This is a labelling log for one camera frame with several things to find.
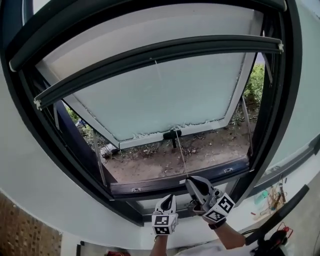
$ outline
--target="debris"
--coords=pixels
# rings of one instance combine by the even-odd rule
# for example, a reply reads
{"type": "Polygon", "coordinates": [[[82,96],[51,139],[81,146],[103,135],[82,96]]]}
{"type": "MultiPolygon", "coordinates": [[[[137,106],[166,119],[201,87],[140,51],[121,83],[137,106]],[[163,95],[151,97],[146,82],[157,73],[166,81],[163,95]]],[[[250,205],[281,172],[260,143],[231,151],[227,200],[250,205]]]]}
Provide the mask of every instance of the debris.
{"type": "Polygon", "coordinates": [[[108,145],[102,147],[100,149],[100,154],[103,158],[108,158],[111,157],[112,155],[116,154],[119,152],[119,149],[117,149],[114,145],[109,143],[108,145]]]}
{"type": "Polygon", "coordinates": [[[124,161],[127,161],[127,159],[117,159],[117,158],[115,158],[115,157],[112,157],[112,159],[117,160],[117,161],[119,161],[119,162],[121,162],[121,163],[123,163],[124,161]]]}
{"type": "Polygon", "coordinates": [[[205,137],[201,137],[201,136],[195,136],[197,139],[199,139],[199,140],[204,140],[205,139],[205,137]]]}

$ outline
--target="window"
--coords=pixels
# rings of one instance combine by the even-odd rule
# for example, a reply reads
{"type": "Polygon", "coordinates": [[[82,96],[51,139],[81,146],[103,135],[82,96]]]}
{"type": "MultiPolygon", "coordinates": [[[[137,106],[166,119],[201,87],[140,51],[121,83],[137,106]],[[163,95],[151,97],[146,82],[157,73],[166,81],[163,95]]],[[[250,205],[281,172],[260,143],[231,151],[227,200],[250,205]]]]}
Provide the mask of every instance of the window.
{"type": "Polygon", "coordinates": [[[42,8],[32,16],[2,60],[20,114],[48,155],[137,225],[149,220],[152,200],[168,193],[190,216],[182,155],[188,171],[214,186],[234,182],[231,197],[241,202],[293,110],[301,67],[295,3],[80,2],[51,0],[55,13],[47,19],[42,8]],[[243,134],[235,139],[237,130],[243,134]],[[231,144],[241,152],[215,157],[231,144]],[[120,152],[104,159],[108,145],[120,152]],[[148,157],[132,160],[137,152],[148,157]],[[169,155],[157,158],[162,176],[119,175],[120,164],[132,173],[133,164],[137,170],[159,153],[169,155]]]}

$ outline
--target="cable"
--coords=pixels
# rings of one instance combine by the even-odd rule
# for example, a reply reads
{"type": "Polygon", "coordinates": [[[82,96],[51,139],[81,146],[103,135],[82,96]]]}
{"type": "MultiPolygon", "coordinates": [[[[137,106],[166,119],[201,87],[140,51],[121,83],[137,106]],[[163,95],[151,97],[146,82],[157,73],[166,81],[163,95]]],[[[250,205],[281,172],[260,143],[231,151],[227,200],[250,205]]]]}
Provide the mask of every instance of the cable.
{"type": "Polygon", "coordinates": [[[250,230],[247,230],[247,231],[243,232],[241,235],[247,235],[247,234],[250,234],[250,233],[255,232],[256,230],[257,230],[257,228],[255,228],[255,229],[250,229],[250,230]]]}
{"type": "Polygon", "coordinates": [[[184,171],[186,173],[186,176],[188,176],[188,171],[187,171],[187,166],[186,166],[186,162],[185,162],[185,158],[184,158],[184,154],[182,153],[182,147],[180,145],[180,140],[179,140],[179,137],[178,137],[178,133],[177,133],[177,129],[175,129],[175,134],[176,134],[176,138],[178,140],[178,143],[179,143],[179,148],[180,148],[180,152],[181,152],[181,157],[182,157],[182,161],[183,161],[183,165],[184,165],[184,171]]]}
{"type": "Polygon", "coordinates": [[[278,197],[279,197],[279,193],[277,192],[277,188],[279,186],[279,183],[281,181],[281,184],[283,185],[283,176],[280,175],[278,182],[276,183],[275,186],[271,186],[271,191],[268,193],[268,197],[266,200],[265,204],[268,204],[267,208],[265,208],[265,204],[263,205],[263,209],[260,213],[259,216],[263,216],[266,214],[272,214],[275,211],[277,211],[279,209],[279,206],[283,206],[285,203],[282,201],[278,201],[278,197]]]}
{"type": "Polygon", "coordinates": [[[313,256],[315,255],[315,251],[316,251],[316,247],[317,247],[319,236],[320,236],[320,231],[318,233],[318,236],[316,237],[315,244],[314,244],[314,247],[313,247],[313,253],[312,253],[313,256]]]}

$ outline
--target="black cable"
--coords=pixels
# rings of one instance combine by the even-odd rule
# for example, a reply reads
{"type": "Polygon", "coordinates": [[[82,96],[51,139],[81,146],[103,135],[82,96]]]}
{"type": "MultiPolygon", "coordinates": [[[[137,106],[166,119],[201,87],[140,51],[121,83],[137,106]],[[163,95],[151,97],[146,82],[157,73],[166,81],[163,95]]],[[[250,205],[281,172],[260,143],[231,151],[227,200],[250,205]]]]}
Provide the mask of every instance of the black cable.
{"type": "Polygon", "coordinates": [[[243,232],[241,235],[247,235],[247,234],[250,234],[250,233],[255,232],[256,230],[257,230],[257,228],[255,228],[255,229],[250,229],[250,230],[247,230],[247,231],[243,232]]]}
{"type": "Polygon", "coordinates": [[[315,244],[314,244],[314,247],[313,247],[312,256],[315,255],[315,250],[316,250],[316,247],[317,247],[317,243],[318,243],[319,236],[320,236],[320,231],[319,231],[318,236],[316,237],[316,240],[315,240],[315,244]]]}

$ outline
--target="white wall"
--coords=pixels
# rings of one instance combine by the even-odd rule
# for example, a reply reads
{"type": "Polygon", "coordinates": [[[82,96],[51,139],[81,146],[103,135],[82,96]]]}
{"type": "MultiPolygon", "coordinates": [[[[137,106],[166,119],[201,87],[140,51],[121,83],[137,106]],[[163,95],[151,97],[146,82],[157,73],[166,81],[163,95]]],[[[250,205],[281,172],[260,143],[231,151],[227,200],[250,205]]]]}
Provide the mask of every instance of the white wall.
{"type": "Polygon", "coordinates": [[[37,219],[96,244],[136,248],[139,227],[69,179],[24,125],[0,71],[0,189],[37,219]]]}
{"type": "MultiPolygon", "coordinates": [[[[292,120],[275,162],[295,152],[320,130],[316,105],[320,88],[319,22],[301,6],[299,12],[303,35],[301,84],[292,120]]],[[[46,155],[22,122],[2,73],[0,120],[0,189],[13,202],[47,225],[77,235],[86,242],[128,249],[152,247],[154,235],[149,224],[139,228],[106,209],[70,180],[46,155]]],[[[288,179],[288,196],[292,197],[299,187],[309,182],[319,167],[318,155],[294,172],[293,178],[288,179]]],[[[250,202],[250,199],[246,200],[228,218],[236,229],[251,224],[250,202]]],[[[169,240],[169,247],[207,241],[212,233],[204,228],[206,225],[200,218],[181,220],[169,240]],[[199,235],[190,234],[188,230],[199,235]]]]}

